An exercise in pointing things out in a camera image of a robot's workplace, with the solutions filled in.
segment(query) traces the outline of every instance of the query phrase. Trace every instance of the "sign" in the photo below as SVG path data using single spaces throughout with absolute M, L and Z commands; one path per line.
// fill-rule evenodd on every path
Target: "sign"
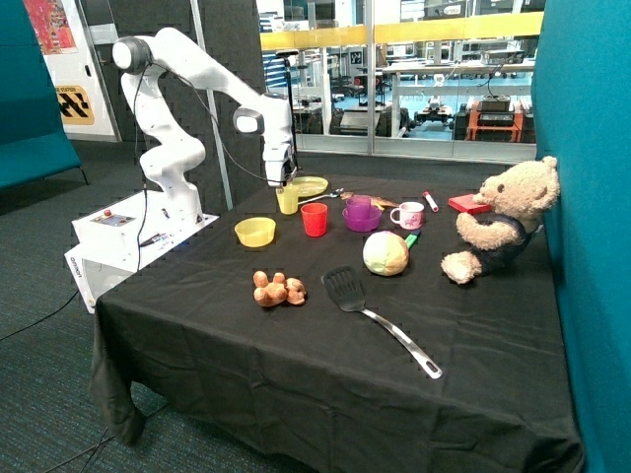
M 350 52 L 351 64 L 364 64 L 364 52 L 363 51 L 351 51 Z
M 95 116 L 83 87 L 59 86 L 55 87 L 55 91 L 64 125 L 94 125 Z
M 62 0 L 24 0 L 43 55 L 77 52 Z

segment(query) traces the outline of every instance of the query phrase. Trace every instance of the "purple cup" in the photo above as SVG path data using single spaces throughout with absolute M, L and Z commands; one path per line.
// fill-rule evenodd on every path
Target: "purple cup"
M 382 211 L 379 207 L 370 208 L 370 217 L 368 219 L 353 220 L 348 215 L 348 209 L 342 211 L 346 228 L 353 232 L 371 232 L 379 226 L 379 220 L 382 217 Z
M 368 195 L 354 195 L 346 201 L 348 218 L 366 220 L 371 217 L 371 198 Z

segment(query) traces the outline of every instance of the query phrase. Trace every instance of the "teddy bear paw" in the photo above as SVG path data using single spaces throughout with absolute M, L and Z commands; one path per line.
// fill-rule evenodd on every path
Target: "teddy bear paw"
M 479 274 L 479 263 L 468 251 L 448 254 L 441 263 L 445 274 L 458 284 L 466 284 Z

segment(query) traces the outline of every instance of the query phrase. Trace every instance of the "black spatula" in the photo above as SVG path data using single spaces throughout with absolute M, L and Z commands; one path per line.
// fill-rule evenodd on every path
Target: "black spatula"
M 339 268 L 331 269 L 321 277 L 321 280 L 328 294 L 339 305 L 339 308 L 346 312 L 361 312 L 368 315 L 390 332 L 412 354 L 414 360 L 418 362 L 429 377 L 437 379 L 443 375 L 443 371 L 438 368 L 438 365 L 423 350 L 418 348 L 412 339 L 400 328 L 365 308 L 366 300 L 362 292 L 362 285 L 359 276 L 351 266 L 340 266 Z

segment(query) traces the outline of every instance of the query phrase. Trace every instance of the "mug handle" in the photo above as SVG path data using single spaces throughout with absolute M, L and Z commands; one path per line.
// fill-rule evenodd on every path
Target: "mug handle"
M 395 220 L 395 219 L 394 219 L 394 217 L 392 216 L 392 214 L 393 214 L 394 212 L 399 212 L 399 220 Z M 401 212 L 401 209 L 399 209 L 398 207 L 397 207 L 397 208 L 395 208 L 395 209 L 392 209 L 392 210 L 390 211 L 390 219 L 391 219 L 394 223 L 396 223 L 396 224 L 398 224 L 398 225 L 401 225 L 401 220 L 400 220 L 400 218 L 401 218 L 401 214 L 400 214 L 400 212 Z

